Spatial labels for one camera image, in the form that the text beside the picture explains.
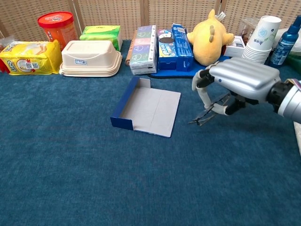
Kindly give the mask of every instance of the white box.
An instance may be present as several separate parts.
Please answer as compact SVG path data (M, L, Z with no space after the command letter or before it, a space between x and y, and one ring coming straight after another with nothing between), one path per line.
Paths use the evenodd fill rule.
M234 41L226 46L226 50L224 52L224 56L227 57L242 57L245 44L243 38L241 36L234 36Z

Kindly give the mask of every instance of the open box lid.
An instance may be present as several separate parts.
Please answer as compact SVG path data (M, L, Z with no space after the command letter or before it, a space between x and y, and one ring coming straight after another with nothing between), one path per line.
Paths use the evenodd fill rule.
M151 80L133 77L118 103L114 127L171 137L181 93L151 88Z

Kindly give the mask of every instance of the yellow snack bag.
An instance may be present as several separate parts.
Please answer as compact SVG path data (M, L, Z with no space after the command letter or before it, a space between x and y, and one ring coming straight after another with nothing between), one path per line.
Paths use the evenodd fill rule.
M52 74L59 73L62 54L57 40L15 41L2 50L0 59L11 75Z

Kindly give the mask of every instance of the yellow plush toy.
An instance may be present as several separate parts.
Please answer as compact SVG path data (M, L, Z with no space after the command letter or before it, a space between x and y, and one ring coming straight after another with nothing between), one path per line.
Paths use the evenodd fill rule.
M201 64L208 66L221 56L223 45L233 42L234 34L227 33L224 25L215 18L212 9L208 19L199 23L193 32L187 34L188 41L193 45L194 58Z

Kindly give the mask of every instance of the blue box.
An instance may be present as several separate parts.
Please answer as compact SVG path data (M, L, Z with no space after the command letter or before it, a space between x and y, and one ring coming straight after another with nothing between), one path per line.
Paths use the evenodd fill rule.
M177 53L172 30L158 30L158 69L175 70Z
M186 30L180 24L173 24L175 49L177 53L177 71L187 72L192 69L193 53L186 36Z

